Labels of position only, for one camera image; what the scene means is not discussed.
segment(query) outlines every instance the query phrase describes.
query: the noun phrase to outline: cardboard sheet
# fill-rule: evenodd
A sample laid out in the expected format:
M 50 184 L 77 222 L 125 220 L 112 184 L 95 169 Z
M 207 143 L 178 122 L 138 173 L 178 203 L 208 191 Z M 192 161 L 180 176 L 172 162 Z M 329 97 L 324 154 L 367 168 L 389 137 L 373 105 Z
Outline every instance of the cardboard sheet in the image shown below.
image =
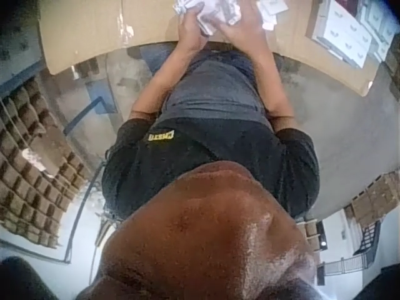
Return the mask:
M 174 0 L 40 0 L 42 46 L 51 74 L 57 74 L 116 49 L 176 41 L 178 17 Z M 277 16 L 267 32 L 271 49 L 308 64 L 365 96 L 378 62 L 368 58 L 363 69 L 338 60 L 306 33 L 312 22 L 313 0 L 286 0 L 289 10 Z M 213 41 L 224 41 L 220 34 Z

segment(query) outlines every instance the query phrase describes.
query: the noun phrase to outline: hand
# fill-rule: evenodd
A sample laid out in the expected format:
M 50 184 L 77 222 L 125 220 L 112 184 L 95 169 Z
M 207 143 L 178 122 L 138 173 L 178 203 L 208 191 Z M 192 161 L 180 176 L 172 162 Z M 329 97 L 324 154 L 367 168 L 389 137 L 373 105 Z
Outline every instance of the hand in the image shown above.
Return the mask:
M 216 17 L 207 16 L 205 21 L 216 29 L 251 59 L 262 56 L 269 51 L 266 33 L 263 29 L 263 18 L 256 0 L 239 0 L 242 18 L 235 25 L 228 25 Z
M 208 39 L 201 34 L 198 24 L 198 14 L 203 10 L 204 3 L 200 2 L 196 6 L 187 10 L 179 22 L 179 42 L 177 48 L 185 54 L 196 55 L 207 44 Z

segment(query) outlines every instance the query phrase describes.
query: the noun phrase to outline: crumpled paper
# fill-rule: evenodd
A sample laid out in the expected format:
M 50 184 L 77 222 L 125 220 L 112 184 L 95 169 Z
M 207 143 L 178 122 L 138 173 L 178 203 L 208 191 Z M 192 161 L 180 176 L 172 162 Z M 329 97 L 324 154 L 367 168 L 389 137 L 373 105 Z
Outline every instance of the crumpled paper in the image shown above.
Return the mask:
M 257 6 L 260 10 L 262 20 L 264 21 L 262 27 L 265 30 L 272 31 L 278 22 L 276 15 L 268 13 L 268 1 L 269 0 L 260 0 L 257 2 Z M 204 3 L 204 9 L 200 12 L 197 20 L 205 35 L 213 36 L 217 29 L 203 20 L 203 16 L 211 15 L 230 25 L 236 24 L 241 19 L 238 0 L 177 0 L 173 7 L 177 14 L 182 15 L 185 14 L 189 8 L 199 3 Z

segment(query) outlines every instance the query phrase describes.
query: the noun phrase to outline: skin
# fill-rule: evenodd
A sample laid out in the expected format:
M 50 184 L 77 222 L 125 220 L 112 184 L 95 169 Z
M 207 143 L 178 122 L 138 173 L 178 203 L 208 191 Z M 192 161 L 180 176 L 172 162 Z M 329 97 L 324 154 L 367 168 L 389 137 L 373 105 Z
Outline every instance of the skin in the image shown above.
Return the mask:
M 244 167 L 214 162 L 122 224 L 82 299 L 139 291 L 145 299 L 257 299 L 314 275 L 308 243 L 273 196 Z
M 254 64 L 276 132 L 296 128 L 254 1 L 240 1 L 234 26 L 210 19 Z M 189 10 L 176 49 L 134 103 L 131 118 L 153 120 L 207 40 Z M 279 288 L 315 276 L 295 222 L 244 167 L 214 162 L 183 174 L 137 210 L 107 242 L 94 284 L 79 299 L 274 299 Z

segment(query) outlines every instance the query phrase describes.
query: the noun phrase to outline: blue jeans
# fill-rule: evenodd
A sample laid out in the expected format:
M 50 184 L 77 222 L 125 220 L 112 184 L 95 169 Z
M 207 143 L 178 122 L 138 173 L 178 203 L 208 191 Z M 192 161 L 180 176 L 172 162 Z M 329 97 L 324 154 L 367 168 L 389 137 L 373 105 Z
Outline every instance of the blue jeans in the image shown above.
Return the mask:
M 176 47 L 176 42 L 162 42 L 158 44 L 149 44 L 140 47 L 141 56 L 149 66 L 154 75 L 164 64 L 168 56 Z M 190 74 L 206 60 L 219 61 L 238 69 L 245 75 L 252 85 L 256 87 L 256 77 L 254 75 L 253 64 L 243 53 L 237 50 L 230 51 L 212 51 L 207 46 L 192 60 L 186 75 Z

